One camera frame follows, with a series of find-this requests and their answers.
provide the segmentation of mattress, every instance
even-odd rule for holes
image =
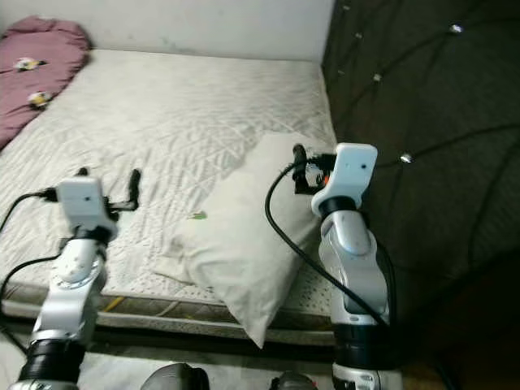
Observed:
[[[22,193],[56,185],[87,166],[113,201],[142,170],[141,207],[122,214],[108,249],[105,303],[125,297],[100,323],[245,336],[222,303],[151,270],[166,232],[197,212],[215,183],[240,166],[267,132],[335,143],[318,64],[92,50],[89,64],[0,153],[0,210]],[[292,151],[288,150],[288,163]],[[54,254],[68,236],[58,205],[28,200],[0,236],[0,275]],[[13,279],[10,310],[33,317],[49,264]],[[329,286],[302,267],[267,339],[329,340]],[[304,340],[289,332],[315,332]]]

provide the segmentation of dark upholstered headboard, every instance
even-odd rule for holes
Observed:
[[[442,329],[432,348],[518,318],[520,2],[338,0],[323,71],[338,141],[379,149],[365,208],[398,318]]]

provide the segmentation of white pillow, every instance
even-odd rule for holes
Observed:
[[[201,205],[206,218],[186,219],[175,230],[154,269],[211,288],[260,348],[300,266],[267,222],[263,206],[273,180],[293,160],[296,143],[314,151],[332,149],[296,133],[265,135],[244,165],[215,185]],[[275,190],[271,210],[297,244],[318,236],[310,197],[294,194],[291,174]]]

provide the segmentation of white mattress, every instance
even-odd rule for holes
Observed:
[[[151,269],[166,233],[266,132],[334,144],[319,65],[93,50],[71,85],[0,153],[0,211],[83,166],[102,177],[113,201],[123,200],[138,167],[141,207],[122,215],[110,243],[104,294],[218,304],[210,292]],[[0,236],[0,275],[56,253],[67,235],[59,206],[26,201]],[[45,286],[47,271],[33,266],[15,280]],[[304,270],[285,308],[328,315],[328,296],[327,283]]]

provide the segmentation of floor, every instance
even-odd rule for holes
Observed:
[[[204,368],[211,388],[218,390],[267,390],[282,371],[305,373],[320,390],[332,389],[328,364],[137,346],[95,345],[93,349],[96,353],[87,354],[80,377],[80,387],[89,390],[139,389],[155,370],[171,362]],[[0,336],[0,389],[17,379],[23,364],[21,353]]]

